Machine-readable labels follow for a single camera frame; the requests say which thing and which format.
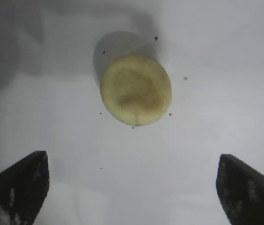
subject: food item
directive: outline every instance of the food item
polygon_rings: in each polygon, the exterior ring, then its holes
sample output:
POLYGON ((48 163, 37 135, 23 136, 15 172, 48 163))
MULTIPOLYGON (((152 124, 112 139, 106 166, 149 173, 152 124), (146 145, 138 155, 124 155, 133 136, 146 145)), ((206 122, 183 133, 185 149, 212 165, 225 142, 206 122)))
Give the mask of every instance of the food item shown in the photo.
POLYGON ((172 99, 166 71, 140 55, 123 56, 110 64, 101 78, 101 96, 115 118, 132 126, 159 120, 172 99))

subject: round potato slice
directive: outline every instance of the round potato slice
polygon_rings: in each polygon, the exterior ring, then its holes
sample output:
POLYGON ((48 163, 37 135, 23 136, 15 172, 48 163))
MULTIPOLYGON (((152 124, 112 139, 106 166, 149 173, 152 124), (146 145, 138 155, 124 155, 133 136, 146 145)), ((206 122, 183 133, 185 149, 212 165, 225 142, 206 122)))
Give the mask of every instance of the round potato slice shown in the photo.
POLYGON ((132 126, 156 122, 172 99, 166 71, 140 55, 123 56, 111 63, 101 78, 100 89, 107 110, 132 126))

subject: yellow slice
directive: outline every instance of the yellow slice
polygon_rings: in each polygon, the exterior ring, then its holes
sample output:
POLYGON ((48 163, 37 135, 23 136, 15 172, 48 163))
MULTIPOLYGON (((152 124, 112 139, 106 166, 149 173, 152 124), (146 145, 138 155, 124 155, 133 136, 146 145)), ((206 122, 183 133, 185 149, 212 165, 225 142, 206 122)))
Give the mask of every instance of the yellow slice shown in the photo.
POLYGON ((143 126, 159 120, 171 99, 169 76, 157 62, 140 55, 123 56, 101 78, 101 96, 119 121, 143 126))

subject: potato slice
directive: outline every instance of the potato slice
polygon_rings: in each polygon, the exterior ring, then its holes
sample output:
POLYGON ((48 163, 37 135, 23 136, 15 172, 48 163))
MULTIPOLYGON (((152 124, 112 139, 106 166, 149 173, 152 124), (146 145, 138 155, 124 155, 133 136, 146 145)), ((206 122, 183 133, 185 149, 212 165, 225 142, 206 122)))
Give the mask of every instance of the potato slice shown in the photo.
POLYGON ((166 71, 140 55, 123 56, 111 63, 101 78, 100 89, 107 110, 132 126, 159 120, 172 99, 166 71))

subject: white background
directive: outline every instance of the white background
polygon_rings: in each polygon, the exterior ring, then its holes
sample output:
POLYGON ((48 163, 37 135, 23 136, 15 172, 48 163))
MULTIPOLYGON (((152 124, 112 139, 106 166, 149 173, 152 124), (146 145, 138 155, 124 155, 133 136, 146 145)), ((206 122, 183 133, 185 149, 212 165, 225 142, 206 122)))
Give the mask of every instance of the white background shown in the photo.
POLYGON ((264 174, 264 0, 2 0, 0 171, 35 150, 51 172, 36 225, 228 225, 220 154, 264 174), (170 76, 155 124, 132 129, 101 101, 94 54, 115 31, 170 76))

